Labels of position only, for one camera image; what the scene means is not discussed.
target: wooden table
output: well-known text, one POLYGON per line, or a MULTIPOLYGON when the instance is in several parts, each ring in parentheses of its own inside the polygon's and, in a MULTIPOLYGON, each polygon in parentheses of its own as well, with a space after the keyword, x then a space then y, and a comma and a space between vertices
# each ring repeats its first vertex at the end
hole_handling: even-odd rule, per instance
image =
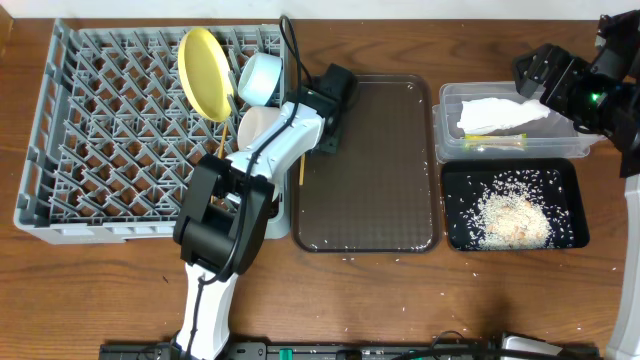
MULTIPOLYGON (((0 358, 95 359, 105 342, 167 340, 183 319, 184 263, 170 239, 51 246, 12 224, 52 23, 16 20, 0 68, 0 358)), ((596 22, 298 21, 296 29, 311 72, 336 62, 357 73, 418 74, 438 103, 445 83, 510 80, 511 59, 545 42, 592 58, 596 22)), ((591 231, 584 249, 461 253, 442 241, 426 255, 343 261, 305 253, 289 237, 267 241, 238 282, 231 330, 313 343, 425 343, 449 329, 486 340, 510 330, 604 349, 626 251, 619 162, 605 142, 574 161, 591 231)))

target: brown tray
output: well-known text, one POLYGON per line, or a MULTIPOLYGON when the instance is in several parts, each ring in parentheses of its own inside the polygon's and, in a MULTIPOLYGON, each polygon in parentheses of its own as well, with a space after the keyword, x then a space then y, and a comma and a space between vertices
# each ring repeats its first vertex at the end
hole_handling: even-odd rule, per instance
POLYGON ((427 84, 413 75, 358 76, 337 154, 307 154, 292 171, 293 237, 312 252, 426 252, 442 238, 427 84))

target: white cup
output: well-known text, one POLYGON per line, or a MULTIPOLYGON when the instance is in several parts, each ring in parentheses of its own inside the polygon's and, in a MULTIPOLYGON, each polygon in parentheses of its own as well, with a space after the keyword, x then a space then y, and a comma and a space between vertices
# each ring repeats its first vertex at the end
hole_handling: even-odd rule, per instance
POLYGON ((280 80, 282 59, 277 56, 256 53, 242 71, 238 94, 251 106, 264 106, 271 98, 280 80))
POLYGON ((269 130, 280 117, 280 109, 255 106, 247 110, 238 127, 238 149, 240 151, 251 145, 253 140, 269 130))

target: white paper towel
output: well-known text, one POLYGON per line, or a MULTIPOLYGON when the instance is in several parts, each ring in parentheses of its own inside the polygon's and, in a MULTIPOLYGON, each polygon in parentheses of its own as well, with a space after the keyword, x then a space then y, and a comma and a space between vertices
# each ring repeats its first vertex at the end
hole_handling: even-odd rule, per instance
POLYGON ((486 135, 545 118, 550 112, 538 100, 523 104, 497 98, 463 101, 462 115, 457 125, 466 135, 486 135))

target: clear plastic container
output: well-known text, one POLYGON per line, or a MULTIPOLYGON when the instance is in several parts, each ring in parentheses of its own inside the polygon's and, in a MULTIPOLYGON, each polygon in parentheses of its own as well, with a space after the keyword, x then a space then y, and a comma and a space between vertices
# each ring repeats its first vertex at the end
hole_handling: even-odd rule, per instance
MULTIPOLYGON (((539 99, 537 91, 533 99, 539 99)), ((445 84, 440 89, 440 105, 433 107, 438 162, 472 159, 506 158, 581 158, 589 147, 605 137, 585 135, 573 129, 571 120, 551 111, 543 119, 518 127, 495 131, 487 136, 509 138, 465 139, 457 127, 462 114, 462 102, 484 98, 509 99, 523 103, 527 98, 516 92, 513 82, 445 84)))

